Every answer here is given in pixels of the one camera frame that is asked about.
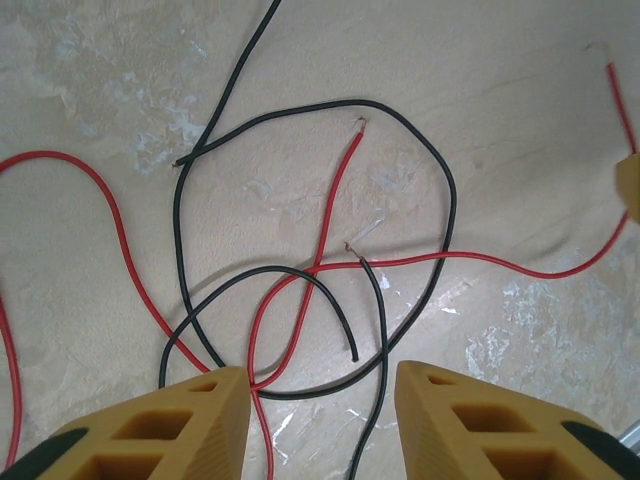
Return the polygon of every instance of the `beige surface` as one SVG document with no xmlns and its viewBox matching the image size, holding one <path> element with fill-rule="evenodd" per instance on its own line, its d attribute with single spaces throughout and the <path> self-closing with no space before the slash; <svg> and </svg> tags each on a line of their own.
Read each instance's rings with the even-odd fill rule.
<svg viewBox="0 0 640 480">
<path fill-rule="evenodd" d="M 177 171 L 170 162 L 194 143 L 266 7 L 256 0 L 2 6 L 0 153 L 59 148 L 102 173 L 123 209 L 141 276 L 173 324 L 184 312 L 170 214 Z M 451 164 L 460 195 L 455 248 L 546 270 L 573 266 L 600 248 L 617 222 L 614 165 L 628 154 L 604 55 L 583 49 L 592 40 L 610 43 L 631 117 L 640 123 L 639 10 L 635 0 L 285 0 L 219 131 L 310 101 L 385 101 Z M 197 298 L 247 266 L 308 261 L 329 177 L 362 114 L 371 122 L 343 181 L 330 256 L 346 258 L 342 242 L 368 230 L 356 245 L 371 258 L 437 248 L 445 184 L 400 127 L 360 109 L 283 120 L 193 169 L 183 223 Z M 153 389 L 165 339 L 127 277 L 104 200 L 81 172 L 42 163 L 2 177 L 2 293 L 24 378 L 24 453 L 75 417 Z M 418 359 L 469 373 L 621 431 L 640 416 L 638 231 L 627 228 L 588 273 L 553 283 L 448 262 L 392 362 Z M 429 269 L 377 272 L 388 285 L 390 327 L 414 304 Z M 363 356 L 371 355 L 378 334 L 366 278 L 322 278 L 343 302 Z M 245 362 L 251 314 L 272 280 L 236 287 L 201 316 L 233 364 Z M 259 365 L 275 361 L 285 344 L 299 298 L 294 290 L 265 322 Z M 327 312 L 321 300 L 313 302 L 301 349 L 278 389 L 319 384 L 353 368 Z M 191 332 L 187 340 L 203 352 Z M 11 406 L 0 364 L 4 452 Z M 194 374 L 172 356 L 171 381 Z M 277 477 L 340 478 L 375 384 L 371 376 L 332 397 L 267 402 Z M 362 478 L 404 471 L 392 388 Z M 261 478 L 257 423 L 249 437 L 246 478 Z"/>
</svg>

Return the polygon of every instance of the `yellow plastic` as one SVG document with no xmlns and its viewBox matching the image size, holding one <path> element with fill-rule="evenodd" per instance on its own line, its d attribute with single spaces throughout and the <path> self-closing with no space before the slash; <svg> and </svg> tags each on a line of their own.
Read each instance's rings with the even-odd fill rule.
<svg viewBox="0 0 640 480">
<path fill-rule="evenodd" d="M 227 367 L 79 418 L 89 432 L 39 480 L 239 480 L 251 413 Z"/>
<path fill-rule="evenodd" d="M 561 425 L 587 417 L 443 368 L 400 362 L 395 405 L 409 480 L 620 478 Z"/>
<path fill-rule="evenodd" d="M 640 223 L 640 154 L 630 155 L 616 165 L 616 184 L 629 216 Z"/>
</svg>

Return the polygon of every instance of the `stripped wire end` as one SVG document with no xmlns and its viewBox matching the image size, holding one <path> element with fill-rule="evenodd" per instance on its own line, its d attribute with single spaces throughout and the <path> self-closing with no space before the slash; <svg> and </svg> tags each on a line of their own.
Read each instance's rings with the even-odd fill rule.
<svg viewBox="0 0 640 480">
<path fill-rule="evenodd" d="M 360 122 L 360 133 L 364 133 L 365 128 L 367 128 L 367 123 L 369 123 L 369 119 L 367 117 L 358 117 L 356 118 L 353 126 L 355 127 L 358 122 Z"/>
<path fill-rule="evenodd" d="M 351 248 L 351 245 L 349 244 L 349 242 L 344 242 L 344 249 L 349 253 L 353 253 L 356 257 L 358 257 L 358 260 L 362 260 L 364 258 L 362 255 L 356 252 L 353 248 Z"/>
</svg>

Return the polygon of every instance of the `black wire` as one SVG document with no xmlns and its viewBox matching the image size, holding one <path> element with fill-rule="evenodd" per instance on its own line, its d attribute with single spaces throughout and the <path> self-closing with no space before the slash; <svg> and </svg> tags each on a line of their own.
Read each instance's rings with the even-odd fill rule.
<svg viewBox="0 0 640 480">
<path fill-rule="evenodd" d="M 186 169 L 187 167 L 190 167 L 193 164 L 193 161 L 195 161 L 195 159 L 198 158 L 200 155 L 206 153 L 207 151 L 211 151 L 215 148 L 218 148 L 224 145 L 225 143 L 236 138 L 241 133 L 261 123 L 264 123 L 266 121 L 274 120 L 276 118 L 282 118 L 290 115 L 300 115 L 302 113 L 307 113 L 307 112 L 314 112 L 319 110 L 340 108 L 340 107 L 346 107 L 346 106 L 365 106 L 365 107 L 375 108 L 387 113 L 388 115 L 396 119 L 400 124 L 402 124 L 407 130 L 409 130 L 409 132 L 413 134 L 418 139 L 418 141 L 422 145 L 424 145 L 425 148 L 434 156 L 434 158 L 438 162 L 438 165 L 440 166 L 440 168 L 442 169 L 445 175 L 445 178 L 447 180 L 447 184 L 449 187 L 449 192 L 451 195 L 447 227 L 445 230 L 445 236 L 444 236 L 442 247 L 441 247 L 441 251 L 448 250 L 449 245 L 451 244 L 451 238 L 453 236 L 453 227 L 454 227 L 455 215 L 456 215 L 456 209 L 457 209 L 457 192 L 456 192 L 455 180 L 453 179 L 453 174 L 451 173 L 449 166 L 447 165 L 442 155 L 438 152 L 438 150 L 429 142 L 429 140 L 427 140 L 424 137 L 424 135 L 422 135 L 422 133 L 411 122 L 409 122 L 409 120 L 407 120 L 404 116 L 402 116 L 400 113 L 398 113 L 394 109 L 382 103 L 375 102 L 373 100 L 360 100 L 360 99 L 336 100 L 332 102 L 317 103 L 317 104 L 307 105 L 303 107 L 289 108 L 289 109 L 266 113 L 245 122 L 244 124 L 234 129 L 233 131 L 227 133 L 226 135 L 220 137 L 219 139 L 205 146 L 203 149 L 197 152 L 194 152 L 193 155 L 188 155 L 187 157 L 183 157 L 178 162 L 180 163 L 184 162 L 185 169 Z M 183 171 L 181 172 L 180 178 L 178 180 L 178 185 L 176 186 L 177 199 L 179 199 L 182 195 L 182 189 L 184 188 L 184 181 L 186 180 L 186 175 L 187 173 L 183 169 Z M 180 202 L 178 200 L 177 202 L 174 202 L 174 235 L 176 239 L 179 239 L 180 237 L 179 210 L 180 210 Z M 176 241 L 176 250 L 178 250 L 178 248 L 180 248 L 180 251 L 181 251 L 181 243 Z M 400 327 L 390 337 L 389 350 L 393 350 L 393 348 L 395 348 L 398 342 L 402 339 L 402 337 L 404 337 L 404 335 L 406 335 L 409 329 L 413 326 L 413 324 L 419 318 L 420 314 L 422 313 L 425 306 L 429 302 L 429 299 L 431 298 L 433 291 L 435 290 L 436 284 L 438 282 L 438 279 L 440 278 L 440 274 L 442 272 L 443 267 L 444 267 L 444 259 L 438 260 L 436 262 L 434 271 L 431 275 L 431 279 L 429 280 L 429 283 L 427 284 L 427 287 L 425 288 L 424 292 L 420 296 L 420 299 L 418 300 L 418 302 L 416 303 L 415 307 L 410 312 L 410 314 L 407 316 L 407 318 L 400 325 Z M 182 261 L 181 264 L 179 264 L 178 274 L 180 276 L 180 284 L 185 285 L 185 291 L 187 292 L 187 299 L 188 299 L 188 289 L 186 287 L 186 278 L 184 275 L 184 261 Z M 206 337 L 204 337 L 204 340 L 203 338 L 200 338 L 200 339 L 205 344 L 205 348 L 207 348 L 207 351 L 215 352 L 215 349 L 213 348 L 211 343 L 206 339 Z M 225 365 L 219 356 L 217 356 L 217 358 L 220 360 L 220 362 L 218 362 L 218 360 L 216 360 L 216 357 L 214 357 L 213 355 L 212 357 L 220 367 Z M 378 353 L 364 367 L 362 367 L 355 374 L 353 374 L 353 376 L 343 379 L 342 381 L 339 381 L 338 383 L 329 387 L 324 387 L 324 388 L 321 387 L 317 389 L 304 390 L 304 391 L 298 391 L 298 392 L 272 392 L 267 390 L 261 390 L 259 394 L 263 398 L 272 399 L 272 400 L 304 400 L 304 399 L 317 398 L 324 395 L 330 395 L 332 393 L 339 392 L 341 390 L 344 390 L 345 388 L 348 388 L 356 384 L 357 382 L 362 380 L 366 375 L 368 375 L 374 368 L 376 368 L 376 366 L 379 365 L 381 361 L 382 361 L 382 356 L 380 353 Z"/>
<path fill-rule="evenodd" d="M 224 91 L 222 92 L 222 96 L 218 101 L 218 105 L 216 106 L 216 109 L 213 112 L 213 115 L 211 116 L 211 120 L 209 120 L 209 123 L 207 123 L 207 126 L 202 132 L 202 135 L 200 135 L 200 138 L 196 142 L 195 147 L 193 147 L 193 151 L 200 149 L 205 145 L 205 143 L 207 143 L 207 139 L 209 138 L 209 135 L 211 135 L 211 132 L 213 131 L 216 124 L 218 123 L 218 120 L 220 120 L 220 116 L 222 115 L 224 107 L 227 105 L 227 102 L 229 101 L 229 97 L 231 96 L 233 87 L 238 81 L 238 77 L 240 77 L 240 72 L 242 71 L 244 64 L 249 59 L 249 55 L 251 55 L 251 52 L 256 46 L 256 44 L 258 43 L 258 40 L 260 40 L 260 37 L 262 36 L 265 29 L 267 28 L 267 25 L 269 25 L 269 22 L 271 21 L 271 18 L 273 18 L 273 15 L 276 13 L 276 10 L 280 6 L 281 1 L 282 0 L 274 0 L 271 3 L 271 6 L 267 10 L 267 13 L 263 17 L 262 21 L 260 22 L 260 25 L 258 25 L 258 28 L 254 32 L 254 34 L 251 36 L 249 43 L 247 43 L 247 46 L 242 51 L 242 54 L 240 55 L 240 58 L 238 59 L 236 66 L 233 68 L 233 72 L 231 72 L 231 77 L 229 77 L 229 81 L 227 82 L 227 85 L 225 86 Z M 188 162 L 180 172 L 180 176 L 178 177 L 178 183 L 176 185 L 176 191 L 173 197 L 173 240 L 174 240 L 175 249 L 176 249 L 176 265 L 178 270 L 178 283 L 180 284 L 180 293 L 182 295 L 182 302 L 184 303 L 184 307 L 187 311 L 187 314 L 191 314 L 191 312 L 193 311 L 193 304 L 191 303 L 191 296 L 189 295 L 189 287 L 187 286 L 187 280 L 186 280 L 186 274 L 185 274 L 184 252 L 182 248 L 182 234 L 180 232 L 180 202 L 182 201 L 182 191 L 184 189 L 184 183 L 187 179 L 187 175 L 189 174 L 189 171 L 191 170 L 192 165 L 193 165 L 193 162 Z M 207 353 L 211 356 L 213 361 L 216 363 L 216 365 L 218 365 L 220 368 L 226 366 L 225 362 L 222 360 L 222 358 L 220 357 L 216 349 L 213 348 L 213 345 L 211 345 L 211 342 L 209 341 L 206 334 L 202 330 L 202 326 L 200 325 L 196 317 L 193 318 L 192 325 L 194 330 L 196 331 L 196 335 L 200 339 L 200 342 L 204 346 Z"/>
<path fill-rule="evenodd" d="M 241 56 L 241 59 L 238 62 L 238 65 L 236 65 L 236 67 L 234 68 L 233 73 L 231 75 L 231 79 L 229 80 L 229 83 L 227 84 L 227 87 L 224 90 L 225 93 L 223 93 L 223 98 L 221 99 L 221 103 L 222 102 L 226 103 L 226 101 L 228 100 L 230 92 L 232 91 L 233 86 L 239 76 L 240 69 L 244 65 L 244 62 L 246 62 L 249 54 L 251 53 L 251 49 L 253 49 L 253 47 L 255 46 L 257 39 L 266 28 L 266 24 L 275 13 L 275 9 L 279 4 L 280 4 L 280 1 L 278 0 L 274 1 L 271 4 L 269 11 L 265 15 L 262 22 L 260 23 L 259 29 L 253 35 L 253 37 L 251 38 L 251 41 L 245 48 Z M 180 226 L 180 203 L 181 203 L 182 192 L 184 190 L 184 185 L 185 185 L 187 175 L 189 174 L 189 171 L 191 170 L 191 167 L 193 166 L 193 162 L 195 161 L 195 159 L 198 156 L 202 155 L 203 153 L 214 150 L 215 148 L 237 137 L 238 135 L 247 131 L 248 129 L 262 122 L 266 122 L 267 120 L 281 118 L 289 115 L 299 115 L 306 112 L 313 112 L 313 111 L 319 111 L 319 110 L 324 110 L 329 108 L 338 108 L 338 107 L 346 107 L 346 106 L 371 107 L 389 114 L 390 116 L 395 118 L 398 122 L 400 122 L 405 128 L 407 128 L 409 132 L 411 132 L 418 139 L 418 141 L 422 145 L 424 145 L 427 148 L 427 150 L 435 157 L 436 161 L 440 165 L 445 175 L 445 178 L 447 180 L 447 184 L 449 187 L 450 197 L 451 197 L 450 204 L 449 204 L 449 215 L 447 220 L 447 226 L 445 230 L 444 239 L 442 241 L 441 251 L 447 251 L 449 249 L 449 246 L 451 244 L 451 238 L 453 236 L 453 227 L 454 227 L 455 215 L 456 215 L 456 209 L 457 209 L 457 193 L 456 193 L 455 181 L 453 179 L 453 175 L 451 174 L 451 171 L 446 161 L 444 160 L 444 158 L 442 158 L 438 150 L 405 117 L 403 117 L 400 113 L 396 112 L 395 110 L 391 109 L 390 107 L 382 103 L 371 101 L 371 100 L 359 100 L 359 99 L 339 100 L 334 102 L 325 102 L 325 103 L 319 103 L 314 105 L 308 105 L 305 107 L 278 110 L 276 112 L 263 114 L 259 117 L 254 118 L 253 120 L 250 120 L 244 123 L 240 127 L 234 129 L 232 132 L 224 135 L 218 140 L 213 141 L 209 145 L 206 145 L 201 149 L 197 149 L 197 151 L 195 151 L 194 149 L 194 155 L 192 158 L 184 160 L 184 157 L 183 157 L 183 159 L 180 160 L 181 162 L 182 161 L 184 162 L 184 167 L 180 172 L 180 176 L 178 178 L 176 191 L 174 195 L 173 229 L 174 229 L 174 241 L 175 241 L 175 248 L 176 248 L 178 280 L 180 283 L 180 291 L 182 294 L 183 302 L 185 304 L 185 308 L 187 309 L 187 312 L 191 312 L 193 310 L 193 307 L 191 305 L 189 289 L 187 286 L 186 273 L 185 273 L 184 252 L 183 252 L 183 246 L 182 246 L 182 234 L 181 234 L 181 226 Z M 216 112 L 221 112 L 220 104 L 216 108 Z M 220 113 L 214 114 L 214 117 L 209 122 L 209 125 L 207 125 L 207 130 L 209 132 L 213 129 L 213 127 L 210 128 L 212 122 L 214 122 L 214 120 L 217 121 L 217 118 L 219 117 L 219 115 Z M 442 269 L 444 267 L 444 262 L 445 262 L 444 259 L 440 259 L 436 261 L 435 267 L 433 269 L 433 273 L 431 274 L 431 278 L 429 279 L 429 282 L 425 287 L 425 290 L 423 291 L 422 295 L 420 296 L 418 302 L 416 303 L 412 311 L 409 313 L 407 318 L 402 322 L 400 327 L 398 327 L 398 329 L 393 333 L 393 335 L 391 335 L 389 339 L 390 351 L 395 348 L 398 342 L 400 342 L 400 340 L 407 334 L 407 332 L 411 329 L 413 324 L 420 317 L 420 314 L 424 310 L 425 306 L 427 305 L 427 303 L 429 302 L 433 294 L 433 291 L 435 290 L 435 287 L 442 273 Z M 214 362 L 219 367 L 226 366 L 226 363 L 222 360 L 220 355 L 216 352 L 213 345 L 211 345 L 211 342 L 207 339 L 205 333 L 202 331 L 202 328 L 200 327 L 200 324 L 195 318 L 193 320 L 193 326 L 194 326 L 194 329 L 196 330 L 196 334 L 198 335 L 198 338 L 200 339 L 203 346 L 205 347 L 205 349 L 207 350 L 211 358 L 214 360 Z M 373 371 L 373 369 L 375 369 L 376 366 L 379 365 L 381 361 L 382 361 L 382 355 L 381 353 L 378 353 L 371 360 L 369 360 L 369 362 L 367 362 L 367 364 L 365 364 L 361 369 L 354 372 L 352 375 L 350 375 L 347 378 L 338 380 L 331 386 L 324 386 L 324 387 L 297 391 L 297 392 L 272 392 L 268 390 L 261 390 L 259 394 L 261 397 L 271 399 L 271 400 L 304 400 L 304 399 L 318 398 L 324 395 L 330 395 L 332 393 L 339 392 L 341 390 L 344 390 L 345 388 L 355 385 L 357 382 L 359 382 L 364 377 L 366 377 L 371 371 Z"/>
<path fill-rule="evenodd" d="M 355 480 L 356 478 L 356 472 L 358 470 L 358 465 L 360 464 L 360 459 L 362 458 L 364 448 L 366 447 L 367 441 L 371 436 L 371 432 L 373 432 L 373 429 L 376 426 L 376 422 L 380 417 L 382 404 L 384 403 L 384 394 L 387 390 L 387 380 L 389 377 L 389 341 L 387 338 L 387 315 L 384 308 L 384 298 L 382 297 L 382 291 L 380 290 L 380 285 L 378 285 L 378 280 L 373 274 L 371 266 L 364 257 L 360 257 L 360 264 L 362 265 L 362 268 L 364 268 L 367 277 L 369 277 L 369 281 L 371 282 L 373 291 L 376 294 L 378 316 L 380 318 L 380 354 L 382 355 L 382 362 L 380 367 L 380 383 L 378 385 L 378 394 L 376 395 L 376 400 L 373 404 L 371 414 L 367 419 L 364 430 L 362 430 L 362 433 L 360 434 L 360 439 L 358 440 L 356 448 L 353 452 L 353 456 L 351 457 L 351 466 L 349 467 L 348 476 L 349 480 Z"/>
<path fill-rule="evenodd" d="M 342 311 L 342 308 L 338 304 L 338 301 L 335 299 L 333 294 L 329 291 L 329 289 L 322 283 L 320 280 L 315 278 L 312 275 L 309 275 L 302 270 L 298 270 L 297 268 L 285 267 L 283 265 L 268 265 L 264 267 L 256 267 L 251 270 L 247 270 L 246 272 L 242 272 L 235 277 L 227 280 L 218 288 L 216 288 L 213 292 L 211 292 L 207 297 L 200 302 L 191 313 L 189 313 L 186 318 L 180 322 L 180 325 L 174 330 L 171 337 L 167 341 L 167 344 L 164 347 L 162 352 L 162 359 L 160 360 L 160 372 L 158 375 L 158 388 L 164 388 L 167 378 L 167 365 L 169 363 L 169 354 L 171 353 L 171 349 L 176 344 L 176 341 L 182 334 L 182 332 L 189 326 L 193 319 L 196 318 L 196 315 L 201 313 L 211 302 L 213 302 L 216 298 L 226 292 L 229 288 L 233 287 L 235 284 L 240 283 L 247 278 L 253 277 L 255 275 L 260 275 L 262 273 L 272 273 L 272 272 L 280 272 L 286 273 L 288 275 L 295 275 L 296 277 L 304 278 L 308 282 L 314 284 L 320 291 L 327 297 L 329 303 L 333 307 L 340 320 L 340 324 L 344 329 L 345 335 L 347 337 L 347 342 L 349 343 L 349 348 L 351 350 L 351 358 L 354 362 L 358 361 L 358 348 L 356 346 L 355 338 L 353 337 L 353 333 L 351 332 L 351 327 L 349 326 L 349 322 Z"/>
</svg>

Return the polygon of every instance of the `floor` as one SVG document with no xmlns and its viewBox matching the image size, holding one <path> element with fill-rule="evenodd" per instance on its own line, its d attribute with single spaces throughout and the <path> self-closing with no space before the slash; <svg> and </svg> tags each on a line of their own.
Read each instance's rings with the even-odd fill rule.
<svg viewBox="0 0 640 480">
<path fill-rule="evenodd" d="M 172 324 L 184 315 L 171 203 L 178 171 L 267 0 L 15 1 L 2 7 L 0 153 L 61 149 L 104 175 L 123 210 L 134 259 Z M 259 113 L 312 101 L 384 101 L 425 132 L 459 193 L 455 249 L 557 271 L 595 253 L 623 206 L 614 164 L 628 154 L 604 72 L 606 41 L 640 126 L 640 4 L 635 0 L 285 0 L 222 117 L 224 132 Z M 195 298 L 249 266 L 299 265 L 315 249 L 323 198 L 355 120 L 370 121 L 343 180 L 328 257 L 345 240 L 372 258 L 438 248 L 446 185 L 397 124 L 358 108 L 256 128 L 201 159 L 182 217 Z M 21 453 L 67 421 L 151 391 L 164 338 L 137 297 L 108 207 L 81 172 L 54 162 L 2 178 L 2 295 L 26 395 Z M 538 281 L 472 260 L 447 262 L 434 299 L 391 355 L 418 359 L 576 409 L 617 434 L 640 416 L 640 229 L 601 263 Z M 377 270 L 390 328 L 412 308 L 431 265 Z M 363 356 L 377 347 L 362 272 L 322 280 L 341 300 Z M 275 277 L 243 283 L 201 317 L 244 364 L 255 306 Z M 279 358 L 300 286 L 275 302 L 258 365 Z M 300 349 L 274 385 L 293 390 L 353 369 L 320 297 Z M 186 341 L 205 358 L 194 336 Z M 170 381 L 196 374 L 178 354 Z M 375 375 L 307 402 L 265 402 L 276 476 L 342 478 L 372 405 Z M 0 452 L 11 426 L 0 359 Z M 392 402 L 362 478 L 401 478 Z M 263 478 L 252 423 L 245 477 Z"/>
</svg>

